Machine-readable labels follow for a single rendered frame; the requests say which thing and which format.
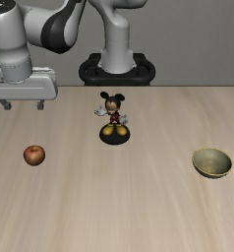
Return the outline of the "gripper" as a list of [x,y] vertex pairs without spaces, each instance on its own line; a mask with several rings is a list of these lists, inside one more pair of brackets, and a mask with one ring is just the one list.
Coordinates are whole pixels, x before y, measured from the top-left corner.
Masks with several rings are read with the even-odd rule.
[[33,67],[28,78],[12,83],[3,80],[0,68],[0,103],[5,110],[12,108],[8,100],[39,100],[37,110],[43,110],[44,101],[55,99],[57,94],[56,74],[50,68]]

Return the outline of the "red apple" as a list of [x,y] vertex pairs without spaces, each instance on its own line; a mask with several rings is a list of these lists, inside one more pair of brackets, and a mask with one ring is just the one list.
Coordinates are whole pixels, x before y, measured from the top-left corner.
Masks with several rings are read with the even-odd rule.
[[29,146],[24,150],[24,160],[31,166],[37,166],[43,163],[45,159],[45,150],[38,145]]

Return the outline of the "olive green bowl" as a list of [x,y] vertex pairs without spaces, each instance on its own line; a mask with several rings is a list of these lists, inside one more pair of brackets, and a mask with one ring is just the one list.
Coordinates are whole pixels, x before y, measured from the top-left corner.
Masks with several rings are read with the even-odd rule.
[[221,178],[232,168],[228,154],[216,148],[202,148],[194,151],[192,164],[196,171],[206,178]]

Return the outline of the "small toy figure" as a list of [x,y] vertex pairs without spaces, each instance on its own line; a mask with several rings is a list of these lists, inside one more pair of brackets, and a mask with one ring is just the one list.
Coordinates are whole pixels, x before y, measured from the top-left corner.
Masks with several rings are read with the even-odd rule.
[[109,116],[109,123],[104,125],[99,131],[100,140],[107,145],[122,145],[131,136],[129,128],[126,126],[127,115],[120,115],[121,102],[125,100],[122,94],[109,95],[101,92],[100,96],[105,100],[104,106],[100,106],[94,111],[97,116]]

